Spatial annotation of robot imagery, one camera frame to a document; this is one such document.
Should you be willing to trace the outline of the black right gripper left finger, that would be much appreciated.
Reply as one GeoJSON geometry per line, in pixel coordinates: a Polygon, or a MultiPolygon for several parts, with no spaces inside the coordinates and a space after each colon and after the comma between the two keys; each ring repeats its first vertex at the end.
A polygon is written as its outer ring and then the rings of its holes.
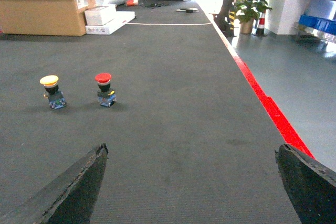
{"type": "Polygon", "coordinates": [[[1,223],[89,223],[104,177],[108,148],[94,147],[1,223]]]}

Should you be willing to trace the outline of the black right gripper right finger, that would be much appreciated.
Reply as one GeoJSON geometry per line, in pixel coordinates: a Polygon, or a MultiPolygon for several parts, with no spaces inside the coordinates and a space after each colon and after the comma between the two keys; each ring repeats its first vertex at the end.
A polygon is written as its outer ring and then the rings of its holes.
{"type": "Polygon", "coordinates": [[[290,144],[275,158],[301,223],[335,223],[335,172],[290,144]]]}

